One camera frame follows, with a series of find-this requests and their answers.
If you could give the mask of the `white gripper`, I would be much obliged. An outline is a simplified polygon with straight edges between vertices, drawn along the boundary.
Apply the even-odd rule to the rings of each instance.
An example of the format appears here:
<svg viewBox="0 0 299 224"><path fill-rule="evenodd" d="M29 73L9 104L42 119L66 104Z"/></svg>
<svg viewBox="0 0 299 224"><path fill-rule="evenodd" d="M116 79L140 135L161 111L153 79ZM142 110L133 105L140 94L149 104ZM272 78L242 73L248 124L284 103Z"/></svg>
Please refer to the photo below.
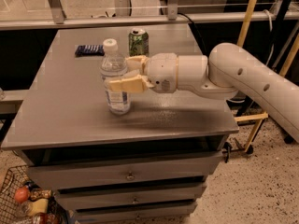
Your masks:
<svg viewBox="0 0 299 224"><path fill-rule="evenodd" d="M127 57L128 71L138 71L141 75L134 77L111 78L107 87L111 91L141 93L152 89L157 93L173 93L177 89L177 55L159 53L151 58L145 55Z"/></svg>

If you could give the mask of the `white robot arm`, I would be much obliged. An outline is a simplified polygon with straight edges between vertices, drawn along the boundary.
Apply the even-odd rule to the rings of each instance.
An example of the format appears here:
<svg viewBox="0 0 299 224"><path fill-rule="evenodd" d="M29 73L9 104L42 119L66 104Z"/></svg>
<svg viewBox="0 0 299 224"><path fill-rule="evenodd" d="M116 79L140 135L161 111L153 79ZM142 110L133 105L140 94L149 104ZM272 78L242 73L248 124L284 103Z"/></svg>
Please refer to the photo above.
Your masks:
<svg viewBox="0 0 299 224"><path fill-rule="evenodd" d="M126 63L127 73L105 81L109 90L190 91L220 100L241 91L299 142L299 87L235 44L221 43L208 56L159 53L129 57Z"/></svg>

